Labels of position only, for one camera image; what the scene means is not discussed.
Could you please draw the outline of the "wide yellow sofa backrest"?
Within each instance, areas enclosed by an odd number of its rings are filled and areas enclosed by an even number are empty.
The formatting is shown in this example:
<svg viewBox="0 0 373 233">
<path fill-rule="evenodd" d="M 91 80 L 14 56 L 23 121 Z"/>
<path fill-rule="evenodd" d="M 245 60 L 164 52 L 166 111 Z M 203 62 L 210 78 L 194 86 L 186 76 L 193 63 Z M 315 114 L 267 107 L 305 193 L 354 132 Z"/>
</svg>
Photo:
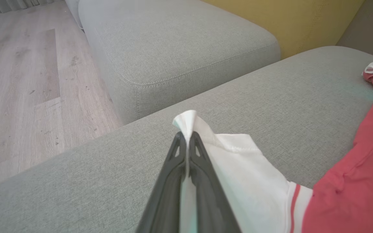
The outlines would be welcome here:
<svg viewBox="0 0 373 233">
<path fill-rule="evenodd" d="M 364 0 L 203 0 L 273 34 L 281 58 L 334 46 Z"/>
</svg>

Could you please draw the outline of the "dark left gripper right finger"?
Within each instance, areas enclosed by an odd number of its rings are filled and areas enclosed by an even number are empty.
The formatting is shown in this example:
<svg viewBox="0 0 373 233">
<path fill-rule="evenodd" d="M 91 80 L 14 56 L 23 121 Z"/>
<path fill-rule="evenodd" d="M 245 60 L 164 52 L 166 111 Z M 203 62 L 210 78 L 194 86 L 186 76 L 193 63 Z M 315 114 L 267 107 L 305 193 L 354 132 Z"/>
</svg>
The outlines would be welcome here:
<svg viewBox="0 0 373 233">
<path fill-rule="evenodd" d="M 242 233 L 197 132 L 189 142 L 189 168 L 196 187 L 197 233 Z"/>
</svg>

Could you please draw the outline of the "red shirt with white sleeves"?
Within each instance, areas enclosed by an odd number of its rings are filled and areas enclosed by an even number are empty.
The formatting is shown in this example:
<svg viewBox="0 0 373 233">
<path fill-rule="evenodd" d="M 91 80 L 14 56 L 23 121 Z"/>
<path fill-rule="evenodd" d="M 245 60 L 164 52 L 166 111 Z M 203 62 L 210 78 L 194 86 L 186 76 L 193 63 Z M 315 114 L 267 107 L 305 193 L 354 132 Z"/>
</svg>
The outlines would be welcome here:
<svg viewBox="0 0 373 233">
<path fill-rule="evenodd" d="M 352 149 L 312 189 L 287 181 L 247 134 L 215 134 L 196 111 L 173 124 L 197 132 L 247 233 L 373 233 L 373 105 Z"/>
</svg>

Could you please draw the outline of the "grey pleated curtain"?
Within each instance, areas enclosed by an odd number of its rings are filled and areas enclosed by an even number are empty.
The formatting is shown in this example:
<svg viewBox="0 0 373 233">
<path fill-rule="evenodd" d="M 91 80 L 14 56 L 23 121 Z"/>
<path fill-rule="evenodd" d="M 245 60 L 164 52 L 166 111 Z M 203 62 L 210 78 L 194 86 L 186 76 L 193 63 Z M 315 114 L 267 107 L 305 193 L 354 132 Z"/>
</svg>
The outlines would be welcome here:
<svg viewBox="0 0 373 233">
<path fill-rule="evenodd" d="M 0 0 L 0 14 L 33 6 L 50 4 L 59 0 Z"/>
</svg>

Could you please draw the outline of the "large grey sofa chaise cushion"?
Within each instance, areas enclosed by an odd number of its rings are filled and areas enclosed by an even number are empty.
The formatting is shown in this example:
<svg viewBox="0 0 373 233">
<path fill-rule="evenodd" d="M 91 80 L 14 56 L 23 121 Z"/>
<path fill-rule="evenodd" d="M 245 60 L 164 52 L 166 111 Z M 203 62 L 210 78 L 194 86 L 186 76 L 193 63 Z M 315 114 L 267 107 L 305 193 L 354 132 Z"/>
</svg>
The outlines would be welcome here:
<svg viewBox="0 0 373 233">
<path fill-rule="evenodd" d="M 373 103 L 371 62 L 342 46 L 308 50 L 64 152 L 0 183 L 0 233 L 134 232 L 187 110 L 217 134 L 249 134 L 311 188 L 352 148 Z"/>
</svg>

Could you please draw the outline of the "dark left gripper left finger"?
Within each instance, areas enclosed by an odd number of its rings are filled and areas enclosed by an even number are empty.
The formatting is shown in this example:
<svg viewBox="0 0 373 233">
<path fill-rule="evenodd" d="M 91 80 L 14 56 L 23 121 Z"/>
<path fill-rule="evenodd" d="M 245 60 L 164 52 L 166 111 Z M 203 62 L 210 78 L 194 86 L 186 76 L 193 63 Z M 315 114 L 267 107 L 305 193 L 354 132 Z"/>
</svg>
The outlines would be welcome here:
<svg viewBox="0 0 373 233">
<path fill-rule="evenodd" d="M 175 134 L 142 214 L 136 233 L 179 233 L 181 185 L 185 178 L 186 140 Z"/>
</svg>

